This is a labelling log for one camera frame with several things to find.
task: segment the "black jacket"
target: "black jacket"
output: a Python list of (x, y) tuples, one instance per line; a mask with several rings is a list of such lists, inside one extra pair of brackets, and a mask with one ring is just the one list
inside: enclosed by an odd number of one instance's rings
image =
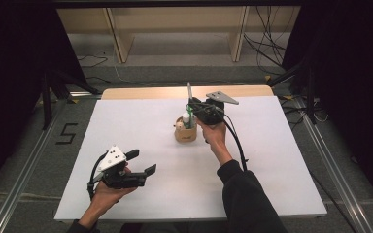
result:
[[(222, 200), (230, 233), (287, 232), (251, 171), (243, 172), (236, 160), (223, 164), (217, 171), (223, 182)], [(68, 233), (91, 233), (75, 220)]]

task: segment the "person's right hand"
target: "person's right hand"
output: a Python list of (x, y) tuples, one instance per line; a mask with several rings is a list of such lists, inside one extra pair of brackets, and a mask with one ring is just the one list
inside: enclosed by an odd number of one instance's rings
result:
[(210, 144), (211, 151), (220, 165), (222, 166), (231, 160), (232, 156), (225, 144), (226, 125), (223, 122), (216, 125), (206, 125), (199, 119), (196, 120), (196, 123), (201, 126), (204, 139)]

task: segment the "metal frame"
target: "metal frame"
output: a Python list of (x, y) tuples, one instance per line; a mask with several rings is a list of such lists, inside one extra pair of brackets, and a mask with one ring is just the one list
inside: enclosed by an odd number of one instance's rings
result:
[[(295, 106), (297, 108), (305, 108), (305, 104), (302, 100), (295, 100)], [(368, 218), (364, 212), (364, 209), (359, 204), (356, 196), (351, 190), (350, 186), (343, 173), (341, 172), (340, 167), (338, 167), (334, 157), (331, 154), (331, 151), (326, 146), (325, 141), (317, 127), (313, 124), (308, 116), (304, 115), (304, 124), (307, 127), (307, 130), (316, 145), (322, 161), (328, 170), (329, 176), (334, 181), (335, 187), (337, 188), (344, 204), (350, 213), (350, 216), (357, 228), (357, 231), (360, 233), (373, 232), (373, 228), (369, 223)]]
[(48, 128), (42, 131), (41, 136), (38, 139), (38, 142), (29, 154), (29, 157), (26, 160), (25, 165), (22, 168), (22, 171), (17, 177), (17, 181), (15, 182), (11, 191), (9, 192), (6, 200), (2, 204), (0, 208), (0, 232), (4, 232), (12, 216), (12, 213), (14, 212), (15, 207), (17, 206), (17, 202), (19, 201), (20, 195), (26, 188), (29, 178), (31, 177), (36, 165), (39, 162), (42, 152), (44, 151), (45, 146), (47, 145), (48, 139), (51, 136), (51, 132), (53, 131), (56, 121), (66, 106), (66, 102), (66, 100), (58, 101), (59, 105), (56, 105), (56, 108), (53, 111), (53, 120), (48, 125)]
[(221, 6), (301, 6), (320, 0), (16, 0), (15, 4), (48, 5), (55, 8), (139, 8), (139, 7), (221, 7)]

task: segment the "black cable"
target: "black cable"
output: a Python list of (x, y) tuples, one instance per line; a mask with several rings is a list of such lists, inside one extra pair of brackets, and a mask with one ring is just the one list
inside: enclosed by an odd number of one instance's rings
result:
[(85, 67), (95, 67), (95, 66), (97, 66), (97, 65), (99, 65), (99, 64), (102, 64), (102, 63), (104, 63), (105, 61), (108, 60), (108, 57), (105, 57), (105, 56), (96, 56), (96, 55), (85, 55), (84, 57), (79, 58), (78, 60), (84, 60), (84, 59), (86, 59), (86, 58), (89, 57), (89, 56), (92, 56), (92, 57), (95, 57), (95, 58), (100, 58), (100, 59), (103, 59), (103, 60), (100, 61), (100, 62), (98, 62), (98, 63), (96, 63), (96, 64), (94, 64), (94, 65), (91, 65), (91, 66), (85, 66)]
[(275, 11), (274, 13), (274, 17), (272, 18), (272, 22), (270, 23), (269, 25), (269, 35), (271, 37), (271, 42), (272, 42), (272, 45), (273, 45), (273, 49), (276, 50), (277, 54), (280, 56), (281, 60), (284, 60), (284, 58), (281, 56), (281, 53), (280, 51), (278, 50), (277, 48), (277, 44), (272, 40), (272, 35), (271, 35), (271, 27), (272, 27), (272, 24), (274, 24), (274, 21), (275, 21), (275, 17), (277, 16), (277, 13), (278, 13), (278, 10), (280, 10), (280, 6), (277, 7), (277, 10)]
[[(262, 24), (264, 24), (263, 23), (263, 18), (261, 17), (261, 14), (259, 13), (258, 7), (256, 7), (256, 11), (258, 12), (258, 15), (259, 15), (259, 18), (262, 21)], [(265, 29), (264, 29), (264, 32), (262, 34), (261, 43), (263, 42), (264, 38), (265, 38)], [(263, 71), (263, 68), (262, 69), (260, 68), (261, 67), (261, 65), (260, 65), (261, 64), (261, 59), (259, 58), (259, 53), (261, 52), (261, 44), (258, 45), (258, 49), (256, 51), (258, 51), (258, 53), (256, 54), (256, 63), (258, 65), (259, 69)]]
[(284, 100), (284, 102), (283, 103), (281, 103), (281, 107), (284, 107), (284, 105), (286, 104), (286, 102), (288, 102), (289, 100), (288, 99), (286, 99), (286, 100)]
[[(264, 43), (255, 41), (255, 40), (251, 39), (247, 34), (244, 34), (244, 37), (246, 37), (246, 39), (247, 39), (248, 42), (256, 43), (256, 44), (261, 44), (262, 46), (266, 46), (266, 47), (273, 47), (273, 45), (268, 45), (268, 44), (264, 44)], [(279, 49), (279, 50), (287, 50), (286, 48), (281, 47), (279, 45), (276, 45), (276, 48)]]
[(303, 112), (305, 110), (307, 110), (307, 108), (294, 108), (294, 107), (285, 107), (283, 106), (283, 109), (289, 109), (288, 111), (284, 112), (285, 115), (287, 114), (291, 114), (291, 113), (294, 113), (294, 112)]
[(297, 122), (288, 122), (288, 123), (293, 124), (293, 127), (290, 129), (291, 131), (293, 131), (293, 129), (296, 127), (296, 125), (300, 124), (304, 120), (305, 115), (306, 115), (305, 112), (302, 113), (301, 117), (299, 118), (299, 120)]
[(312, 173), (310, 170), (308, 170), (308, 171), (310, 172), (311, 177), (317, 182), (317, 184), (322, 188), (322, 190), (325, 192), (325, 194), (328, 196), (328, 198), (332, 201), (332, 203), (334, 204), (334, 206), (338, 209), (338, 211), (340, 212), (341, 216), (344, 218), (344, 220), (347, 222), (347, 224), (351, 227), (351, 229), (353, 230), (353, 232), (356, 233), (356, 230), (354, 229), (354, 227), (351, 224), (350, 220), (347, 218), (347, 216), (341, 210), (340, 206), (335, 201), (335, 199), (332, 197), (332, 195), (329, 194), (328, 190), (326, 190), (326, 188), (322, 185), (322, 183), (318, 180), (318, 178), (314, 175), (314, 173)]
[(235, 128), (232, 129), (231, 126), (229, 126), (229, 124), (226, 122), (225, 119), (223, 119), (223, 123), (226, 125), (226, 127), (229, 129), (229, 132), (232, 134), (232, 136), (234, 137), (235, 139), (235, 142), (237, 143), (237, 146), (238, 146), (238, 150), (239, 150), (239, 154), (240, 154), (240, 157), (241, 157), (241, 165), (242, 165), (242, 169), (244, 171), (247, 171), (247, 159), (245, 158), (244, 156), (244, 152), (242, 150), (242, 147), (241, 147), (241, 143), (239, 142), (239, 139), (238, 139), (238, 136), (235, 134)]
[(86, 79), (87, 80), (89, 80), (89, 79), (97, 79), (97, 80), (101, 80), (101, 81), (103, 81), (105, 83), (112, 83), (111, 81), (107, 81), (107, 80), (104, 80), (104, 79), (96, 77), (96, 76), (86, 77)]
[(102, 159), (105, 158), (105, 156), (107, 155), (107, 153), (108, 152), (106, 151), (104, 154), (102, 154), (101, 156), (99, 156), (98, 160), (96, 161), (95, 165), (92, 168), (92, 172), (90, 173), (89, 182), (87, 183), (87, 192), (89, 193), (90, 200), (92, 200), (93, 195), (95, 195), (95, 193), (93, 191), (93, 188), (95, 186), (95, 182), (93, 181), (93, 176), (95, 175), (95, 171), (96, 171), (96, 168), (98, 167), (98, 164), (101, 162)]
[(289, 17), (289, 20), (288, 20), (288, 23), (286, 25), (286, 27), (284, 28), (284, 31), (281, 33), (280, 36), (277, 37), (277, 39), (275, 39), (274, 43), (276, 43), (283, 35), (284, 33), (287, 31), (288, 27), (289, 27), (289, 24), (290, 24), (290, 21), (292, 20), (292, 17), (293, 17), (293, 12), (295, 11), (295, 7), (292, 7), (292, 12), (290, 14), (290, 17)]
[(225, 116), (228, 118), (229, 122), (231, 122), (232, 129), (234, 130), (234, 134), (238, 137), (237, 131), (235, 130), (235, 126), (234, 126), (234, 123), (232, 123), (231, 118), (229, 118), (228, 115), (225, 115)]
[(270, 71), (267, 71), (265, 70), (261, 65), (260, 65), (260, 59), (258, 58), (258, 56), (261, 54), (262, 56), (264, 56), (265, 58), (267, 58), (268, 60), (270, 60), (271, 62), (273, 62), (274, 64), (276, 64), (277, 66), (281, 67), (282, 68), (282, 65), (278, 62), (276, 62), (274, 59), (272, 59), (271, 57), (269, 57), (267, 54), (265, 54), (264, 52), (262, 52), (259, 48), (261, 45), (265, 45), (261, 42), (258, 42), (259, 43), (259, 47), (256, 48), (250, 41), (249, 37), (247, 35), (244, 34), (244, 39), (247, 41), (247, 43), (250, 45), (251, 49), (253, 49), (254, 51), (257, 52), (256, 54), (256, 64), (257, 64), (257, 67), (259, 70), (265, 72), (265, 73), (268, 73), (268, 74), (272, 74), (272, 75), (282, 75), (282, 74), (277, 74), (277, 73), (274, 73), (274, 72), (270, 72)]
[[(263, 38), (266, 38), (271, 43), (271, 45), (275, 45), (275, 42), (272, 40), (272, 35), (271, 35), (271, 24), (270, 24), (271, 6), (267, 7), (267, 19), (268, 20), (267, 20), (266, 23), (264, 22), (264, 20), (263, 20), (263, 18), (261, 16), (261, 13), (259, 12), (258, 7), (255, 7), (255, 8), (256, 8), (256, 11), (258, 12), (259, 18), (261, 19), (261, 22), (262, 22), (262, 26), (264, 28), (264, 32), (263, 32), (263, 36), (262, 36), (262, 41), (263, 41)], [(274, 52), (275, 58), (277, 60), (279, 60), (278, 57), (277, 57), (277, 53), (274, 50), (274, 47), (272, 47), (272, 51)]]

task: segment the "white table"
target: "white table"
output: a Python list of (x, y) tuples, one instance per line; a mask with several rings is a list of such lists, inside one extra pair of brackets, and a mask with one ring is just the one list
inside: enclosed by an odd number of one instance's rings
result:
[[(225, 104), (241, 141), (248, 169), (259, 178), (279, 216), (323, 216), (326, 209), (309, 175), (275, 96), (234, 97)], [(97, 158), (116, 144), (123, 152), (139, 149), (129, 161), (133, 172), (156, 163), (146, 185), (125, 196), (101, 219), (125, 222), (225, 219), (219, 164), (202, 131), (192, 143), (174, 137), (175, 120), (185, 99), (99, 100), (65, 187), (55, 219), (80, 218), (89, 205), (86, 183)], [(240, 161), (232, 136), (227, 146)]]

